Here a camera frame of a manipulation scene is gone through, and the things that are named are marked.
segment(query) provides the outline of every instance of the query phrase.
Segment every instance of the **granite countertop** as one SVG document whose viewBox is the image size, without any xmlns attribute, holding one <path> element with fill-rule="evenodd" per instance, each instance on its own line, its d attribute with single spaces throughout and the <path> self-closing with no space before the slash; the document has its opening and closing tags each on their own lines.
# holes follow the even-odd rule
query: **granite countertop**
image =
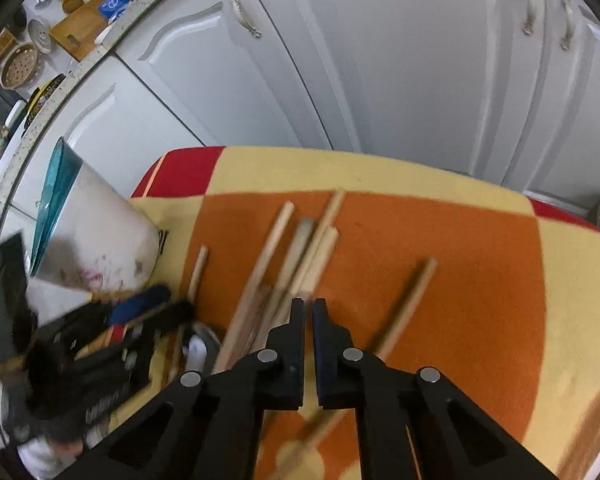
<svg viewBox="0 0 600 480">
<path fill-rule="evenodd" d="M 29 157 L 33 154 L 36 146 L 45 135 L 46 129 L 60 108 L 77 89 L 81 81 L 93 71 L 101 61 L 107 57 L 109 52 L 122 40 L 132 26 L 140 20 L 144 14 L 161 0 L 134 0 L 126 9 L 119 20 L 114 22 L 113 28 L 80 64 L 67 76 L 58 89 L 51 95 L 49 100 L 36 115 L 22 141 L 11 159 L 7 170 L 0 182 L 0 231 L 7 213 L 8 206 L 15 193 L 18 181 L 22 176 Z"/>
</svg>

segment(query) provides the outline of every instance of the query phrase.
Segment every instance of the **metal spoon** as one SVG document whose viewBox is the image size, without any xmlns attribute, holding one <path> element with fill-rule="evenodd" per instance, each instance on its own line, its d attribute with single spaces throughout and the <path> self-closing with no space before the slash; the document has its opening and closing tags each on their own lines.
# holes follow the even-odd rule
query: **metal spoon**
<svg viewBox="0 0 600 480">
<path fill-rule="evenodd" d="M 49 5 L 51 5 L 51 1 L 52 0 L 35 0 L 36 1 L 36 9 L 45 9 L 45 7 L 48 7 Z"/>
</svg>

